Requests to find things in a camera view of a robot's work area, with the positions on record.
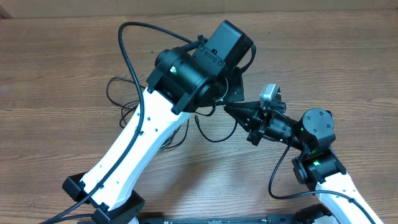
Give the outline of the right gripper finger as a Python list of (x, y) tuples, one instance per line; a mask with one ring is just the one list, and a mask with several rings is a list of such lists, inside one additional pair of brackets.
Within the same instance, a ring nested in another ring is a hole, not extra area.
[(233, 118), (261, 118), (264, 116), (260, 101), (229, 103), (224, 107), (224, 111)]
[(228, 114), (231, 115), (246, 132), (250, 132), (260, 126), (259, 120), (256, 119), (256, 112), (230, 111)]

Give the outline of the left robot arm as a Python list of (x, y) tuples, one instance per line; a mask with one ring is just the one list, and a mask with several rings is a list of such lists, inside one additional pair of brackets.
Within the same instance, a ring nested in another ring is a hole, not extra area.
[(94, 223), (136, 223), (144, 199), (134, 186), (164, 142), (201, 107), (242, 101), (246, 53), (254, 42), (228, 21), (209, 38), (163, 50), (138, 88), (138, 105), (121, 134), (88, 172), (69, 176), (63, 190), (76, 206), (94, 207)]

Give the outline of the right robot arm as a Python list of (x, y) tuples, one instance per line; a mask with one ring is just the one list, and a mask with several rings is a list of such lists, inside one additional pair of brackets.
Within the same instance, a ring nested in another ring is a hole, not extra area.
[(381, 223), (363, 199), (332, 144), (336, 139), (332, 113), (320, 108), (306, 111), (296, 121), (285, 115), (279, 101), (230, 103), (224, 110), (248, 132), (247, 140), (279, 141), (300, 154), (292, 159), (293, 172), (308, 191), (284, 199), (314, 195), (319, 203), (297, 212), (292, 223)]

